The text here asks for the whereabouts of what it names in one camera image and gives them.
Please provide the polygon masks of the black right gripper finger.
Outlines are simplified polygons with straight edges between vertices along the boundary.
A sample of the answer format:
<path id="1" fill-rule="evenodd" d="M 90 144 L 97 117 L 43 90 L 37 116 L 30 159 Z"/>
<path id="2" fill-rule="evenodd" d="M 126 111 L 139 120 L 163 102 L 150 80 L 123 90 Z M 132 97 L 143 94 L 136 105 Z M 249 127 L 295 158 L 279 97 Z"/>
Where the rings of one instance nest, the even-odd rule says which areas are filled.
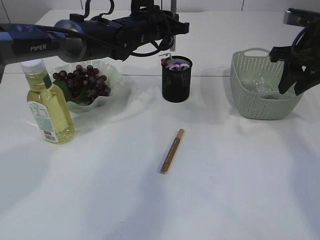
<path id="1" fill-rule="evenodd" d="M 289 61 L 284 62 L 283 73 L 278 84 L 280 94 L 285 94 L 293 85 L 296 95 L 306 92 L 306 74 L 301 65 L 295 65 Z"/>
<path id="2" fill-rule="evenodd" d="M 320 71 L 306 68 L 294 86 L 297 96 L 320 84 Z"/>

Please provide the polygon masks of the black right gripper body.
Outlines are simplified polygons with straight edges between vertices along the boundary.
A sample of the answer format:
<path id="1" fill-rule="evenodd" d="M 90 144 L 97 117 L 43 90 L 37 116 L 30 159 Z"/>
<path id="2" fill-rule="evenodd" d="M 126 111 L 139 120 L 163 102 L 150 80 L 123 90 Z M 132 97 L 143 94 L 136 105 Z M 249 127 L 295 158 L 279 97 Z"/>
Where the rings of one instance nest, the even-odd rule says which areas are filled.
<path id="1" fill-rule="evenodd" d="M 304 27 L 289 46 L 274 46 L 269 53 L 272 63 L 291 62 L 314 71 L 320 70 L 320 22 Z"/>

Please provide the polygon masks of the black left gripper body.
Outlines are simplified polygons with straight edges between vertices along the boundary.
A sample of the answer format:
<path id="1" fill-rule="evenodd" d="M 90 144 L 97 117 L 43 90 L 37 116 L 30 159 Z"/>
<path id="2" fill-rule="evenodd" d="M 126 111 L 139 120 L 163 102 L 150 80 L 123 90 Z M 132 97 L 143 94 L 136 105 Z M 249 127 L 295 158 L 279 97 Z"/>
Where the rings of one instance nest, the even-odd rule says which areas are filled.
<path id="1" fill-rule="evenodd" d="M 170 49 L 175 43 L 174 36 L 189 33 L 190 24 L 173 18 L 168 11 L 154 9 L 141 11 L 114 20 L 120 24 L 115 35 L 118 50 L 112 51 L 112 59 L 125 61 L 128 57 L 145 58 Z M 139 47 L 152 44 L 154 51 L 135 52 Z"/>

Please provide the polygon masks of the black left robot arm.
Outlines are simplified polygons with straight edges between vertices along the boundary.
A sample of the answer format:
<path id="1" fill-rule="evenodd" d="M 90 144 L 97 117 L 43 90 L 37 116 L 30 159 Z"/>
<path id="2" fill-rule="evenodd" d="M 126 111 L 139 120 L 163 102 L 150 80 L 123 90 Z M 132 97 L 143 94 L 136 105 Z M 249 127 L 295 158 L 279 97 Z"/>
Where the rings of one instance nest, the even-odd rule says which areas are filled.
<path id="1" fill-rule="evenodd" d="M 55 26 L 6 23 L 0 25 L 0 63 L 59 57 L 66 63 L 111 58 L 145 58 L 170 49 L 176 35 L 190 24 L 158 7 L 143 8 L 114 20 L 102 14 L 85 20 L 72 13 Z"/>

